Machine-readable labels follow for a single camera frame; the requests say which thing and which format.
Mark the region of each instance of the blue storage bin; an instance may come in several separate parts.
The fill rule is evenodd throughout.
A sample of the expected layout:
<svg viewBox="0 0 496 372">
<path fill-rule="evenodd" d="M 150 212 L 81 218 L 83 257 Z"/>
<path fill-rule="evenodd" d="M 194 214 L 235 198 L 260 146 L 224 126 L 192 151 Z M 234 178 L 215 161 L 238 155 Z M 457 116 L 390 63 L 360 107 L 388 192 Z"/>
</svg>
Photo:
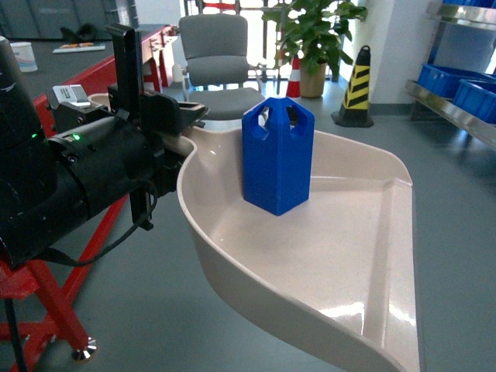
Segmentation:
<svg viewBox="0 0 496 372">
<path fill-rule="evenodd" d="M 480 6 L 481 8 L 494 8 L 494 0 L 443 0 L 443 3 L 465 6 Z"/>
<path fill-rule="evenodd" d="M 490 124 L 496 123 L 496 82 L 462 80 L 453 104 Z"/>
<path fill-rule="evenodd" d="M 418 77 L 418 85 L 435 95 L 451 99 L 455 97 L 462 79 L 496 82 L 496 77 L 480 72 L 423 64 L 422 71 Z"/>
</svg>

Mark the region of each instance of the chair seat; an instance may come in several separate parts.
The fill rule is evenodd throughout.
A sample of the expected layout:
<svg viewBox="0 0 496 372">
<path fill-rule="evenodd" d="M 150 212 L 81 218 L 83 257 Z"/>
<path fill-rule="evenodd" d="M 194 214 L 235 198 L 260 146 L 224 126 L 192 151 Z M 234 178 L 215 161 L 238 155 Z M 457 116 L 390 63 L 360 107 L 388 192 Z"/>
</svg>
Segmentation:
<svg viewBox="0 0 496 372">
<path fill-rule="evenodd" d="M 238 88 L 222 91 L 193 91 L 190 102 L 198 102 L 210 109 L 208 120 L 240 119 L 243 114 L 262 102 L 265 97 L 253 88 Z"/>
</svg>

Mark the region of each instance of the blue block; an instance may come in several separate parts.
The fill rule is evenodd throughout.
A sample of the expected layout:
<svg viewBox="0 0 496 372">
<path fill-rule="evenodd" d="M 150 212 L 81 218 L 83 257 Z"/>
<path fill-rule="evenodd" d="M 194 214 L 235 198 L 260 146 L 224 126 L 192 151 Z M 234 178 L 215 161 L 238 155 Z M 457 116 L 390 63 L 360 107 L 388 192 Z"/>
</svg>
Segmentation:
<svg viewBox="0 0 496 372">
<path fill-rule="evenodd" d="M 288 108 L 298 121 L 290 124 Z M 268 108 L 268 119 L 259 124 Z M 315 117 L 290 98 L 268 98 L 243 116 L 243 196 L 282 215 L 308 200 Z"/>
</svg>

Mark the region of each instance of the chair backrest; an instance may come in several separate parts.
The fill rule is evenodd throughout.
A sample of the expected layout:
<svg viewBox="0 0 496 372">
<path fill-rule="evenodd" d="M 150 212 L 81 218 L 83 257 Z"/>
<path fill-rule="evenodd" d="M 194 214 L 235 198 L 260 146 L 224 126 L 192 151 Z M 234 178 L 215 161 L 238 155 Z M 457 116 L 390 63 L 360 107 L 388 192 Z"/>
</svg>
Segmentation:
<svg viewBox="0 0 496 372">
<path fill-rule="evenodd" d="M 248 22 L 241 15 L 190 15 L 180 19 L 179 30 L 193 85 L 248 79 Z"/>
</svg>

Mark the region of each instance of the black cable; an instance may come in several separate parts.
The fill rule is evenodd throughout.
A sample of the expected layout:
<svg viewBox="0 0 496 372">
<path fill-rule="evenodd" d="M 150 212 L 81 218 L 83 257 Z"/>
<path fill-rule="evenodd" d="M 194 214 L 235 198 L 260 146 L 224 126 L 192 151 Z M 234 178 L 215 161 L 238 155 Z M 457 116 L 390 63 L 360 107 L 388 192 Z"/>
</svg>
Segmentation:
<svg viewBox="0 0 496 372">
<path fill-rule="evenodd" d="M 141 215 L 136 222 L 126 231 L 120 238 L 118 238 L 114 243 L 109 244 L 105 248 L 103 248 L 100 253 L 95 254 L 91 259 L 85 261 L 77 261 L 73 258 L 69 257 L 67 254 L 60 252 L 59 250 L 55 250 L 54 248 L 48 247 L 43 252 L 41 252 L 36 259 L 41 259 L 49 262 L 53 262 L 56 264 L 71 266 L 71 267 L 83 267 L 90 264 L 93 264 L 95 261 L 102 258 L 104 255 L 109 253 L 111 250 L 116 248 L 120 243 L 129 238 L 132 233 L 141 226 L 143 222 L 145 222 L 152 214 L 153 210 L 157 206 L 158 201 L 158 191 L 155 184 L 152 181 L 143 180 L 138 181 L 139 186 L 146 186 L 148 188 L 148 192 L 153 196 L 153 202 L 150 206 L 150 210 L 145 215 Z"/>
<path fill-rule="evenodd" d="M 7 321 L 9 322 L 10 339 L 12 342 L 12 348 L 14 349 L 17 367 L 19 368 L 19 372 L 28 372 L 26 360 L 24 359 L 24 353 L 22 352 L 21 336 L 19 335 L 19 330 L 17 329 L 14 301 L 11 298 L 6 298 L 4 300 L 4 303 L 5 313 L 7 314 Z"/>
</svg>

